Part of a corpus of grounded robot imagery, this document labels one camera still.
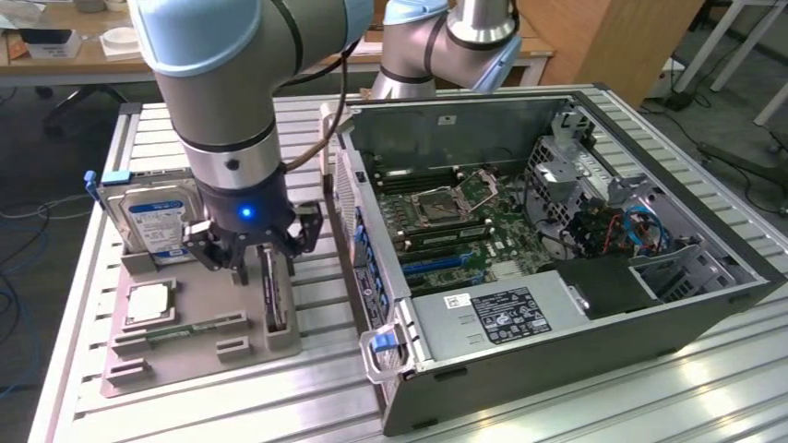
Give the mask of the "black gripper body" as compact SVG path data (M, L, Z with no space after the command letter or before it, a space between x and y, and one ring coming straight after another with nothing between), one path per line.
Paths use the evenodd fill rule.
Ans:
M239 189L214 187L198 181L208 217L223 243L230 243L240 235L250 242L294 242L288 228L296 213L287 195L284 175L284 167L279 166L263 182Z

